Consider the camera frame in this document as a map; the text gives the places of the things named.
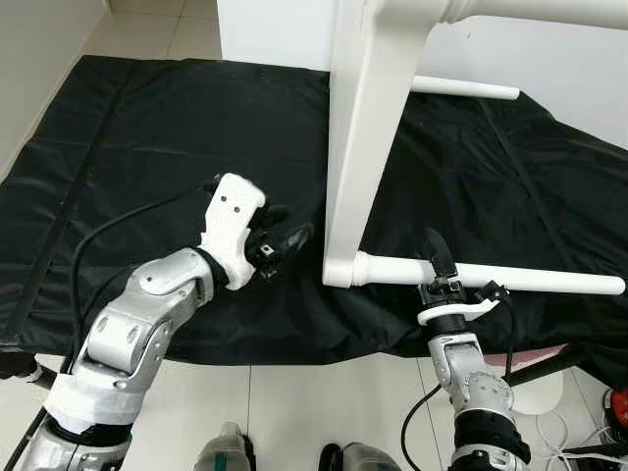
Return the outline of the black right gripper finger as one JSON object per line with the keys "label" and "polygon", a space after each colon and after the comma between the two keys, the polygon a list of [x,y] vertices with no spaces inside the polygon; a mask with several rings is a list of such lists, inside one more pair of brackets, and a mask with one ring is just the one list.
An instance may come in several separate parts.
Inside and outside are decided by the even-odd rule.
{"label": "black right gripper finger", "polygon": [[428,288],[459,287],[458,271],[454,263],[452,251],[443,235],[432,228],[427,229],[428,263],[434,269],[434,278],[427,283]]}

